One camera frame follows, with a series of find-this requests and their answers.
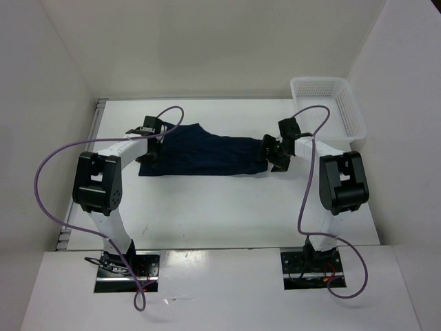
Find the navy blue shorts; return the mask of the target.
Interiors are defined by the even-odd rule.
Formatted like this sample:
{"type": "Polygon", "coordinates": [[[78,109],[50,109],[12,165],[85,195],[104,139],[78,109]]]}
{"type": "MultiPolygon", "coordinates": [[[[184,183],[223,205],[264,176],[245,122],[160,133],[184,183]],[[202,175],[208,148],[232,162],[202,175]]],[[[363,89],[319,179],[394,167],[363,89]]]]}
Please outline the navy blue shorts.
{"type": "Polygon", "coordinates": [[[140,177],[234,176],[266,172],[259,161],[262,142],[250,137],[219,136],[198,123],[179,126],[164,136],[157,159],[142,161],[140,177]]]}

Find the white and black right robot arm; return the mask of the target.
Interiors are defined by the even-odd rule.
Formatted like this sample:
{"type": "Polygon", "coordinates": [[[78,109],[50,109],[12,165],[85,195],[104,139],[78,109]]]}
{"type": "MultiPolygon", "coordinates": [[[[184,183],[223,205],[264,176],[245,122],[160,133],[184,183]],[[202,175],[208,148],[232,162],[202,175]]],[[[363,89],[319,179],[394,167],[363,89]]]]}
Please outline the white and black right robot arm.
{"type": "Polygon", "coordinates": [[[369,187],[359,152],[344,152],[318,140],[318,131],[303,132],[293,117],[278,123],[278,137],[266,134],[258,147],[256,160],[270,163],[272,172],[286,172],[291,159],[309,163],[305,193],[296,222],[299,234],[305,236],[302,263],[305,270],[317,271],[329,264],[337,252],[342,225],[353,212],[369,200],[369,187]],[[302,225],[307,215],[307,202],[317,193],[322,216],[311,230],[302,225]]]}

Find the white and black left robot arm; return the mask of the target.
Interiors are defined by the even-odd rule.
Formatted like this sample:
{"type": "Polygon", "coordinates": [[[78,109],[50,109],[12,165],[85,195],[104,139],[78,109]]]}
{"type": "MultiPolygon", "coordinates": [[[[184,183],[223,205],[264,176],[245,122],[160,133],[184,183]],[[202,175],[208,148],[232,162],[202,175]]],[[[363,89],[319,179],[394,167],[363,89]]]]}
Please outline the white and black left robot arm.
{"type": "Polygon", "coordinates": [[[165,131],[162,120],[146,116],[143,125],[126,132],[126,140],[97,152],[80,154],[72,197],[93,220],[97,232],[105,236],[104,253],[97,261],[104,270],[127,276],[137,268],[134,242],[119,212],[123,196],[122,170],[135,160],[157,160],[163,138],[146,137],[165,131]]]}

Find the white perforated plastic basket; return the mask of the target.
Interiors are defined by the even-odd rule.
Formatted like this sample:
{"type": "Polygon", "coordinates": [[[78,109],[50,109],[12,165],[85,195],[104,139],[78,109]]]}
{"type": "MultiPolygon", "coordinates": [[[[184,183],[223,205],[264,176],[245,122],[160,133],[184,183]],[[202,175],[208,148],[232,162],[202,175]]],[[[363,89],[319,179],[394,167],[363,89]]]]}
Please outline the white perforated plastic basket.
{"type": "Polygon", "coordinates": [[[367,129],[349,82],[340,77],[297,77],[290,81],[297,122],[304,132],[323,127],[321,141],[351,143],[367,129]]]}

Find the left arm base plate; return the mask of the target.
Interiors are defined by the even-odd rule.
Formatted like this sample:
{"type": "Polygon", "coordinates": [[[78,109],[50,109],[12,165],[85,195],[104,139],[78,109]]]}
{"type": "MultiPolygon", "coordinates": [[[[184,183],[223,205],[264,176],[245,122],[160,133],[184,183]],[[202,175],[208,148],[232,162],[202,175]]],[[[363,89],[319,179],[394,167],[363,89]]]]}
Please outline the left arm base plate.
{"type": "MultiPolygon", "coordinates": [[[[104,254],[99,260],[90,258],[92,264],[98,265],[94,293],[135,293],[137,286],[125,266],[110,263],[103,266],[103,259],[104,254]]],[[[140,251],[136,256],[134,273],[143,286],[144,293],[158,292],[159,269],[159,252],[140,251]]]]}

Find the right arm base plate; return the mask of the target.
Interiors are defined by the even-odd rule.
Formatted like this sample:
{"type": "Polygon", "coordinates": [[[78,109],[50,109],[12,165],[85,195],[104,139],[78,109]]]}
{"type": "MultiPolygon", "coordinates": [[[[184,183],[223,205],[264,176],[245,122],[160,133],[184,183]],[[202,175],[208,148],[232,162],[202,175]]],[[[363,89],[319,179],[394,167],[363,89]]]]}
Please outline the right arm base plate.
{"type": "Polygon", "coordinates": [[[339,252],[334,250],[329,257],[312,259],[300,248],[280,252],[285,290],[310,290],[346,288],[339,252]]]}

